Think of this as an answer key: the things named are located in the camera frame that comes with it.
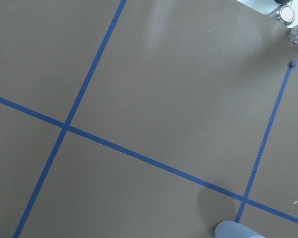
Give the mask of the light blue plastic cup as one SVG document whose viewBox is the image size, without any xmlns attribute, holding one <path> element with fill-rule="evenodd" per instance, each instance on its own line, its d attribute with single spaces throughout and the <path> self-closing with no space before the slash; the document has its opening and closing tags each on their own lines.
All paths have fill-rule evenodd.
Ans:
<svg viewBox="0 0 298 238">
<path fill-rule="evenodd" d="M 215 238 L 262 238 L 252 229 L 233 221 L 220 222 L 214 232 Z"/>
</svg>

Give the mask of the small metal cylinder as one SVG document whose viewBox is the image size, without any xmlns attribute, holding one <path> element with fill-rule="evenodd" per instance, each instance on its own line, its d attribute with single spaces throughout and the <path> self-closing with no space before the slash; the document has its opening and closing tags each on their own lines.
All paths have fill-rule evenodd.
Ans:
<svg viewBox="0 0 298 238">
<path fill-rule="evenodd" d="M 277 19 L 284 24 L 291 24 L 295 18 L 295 11 L 290 5 L 282 5 L 277 10 Z"/>
</svg>

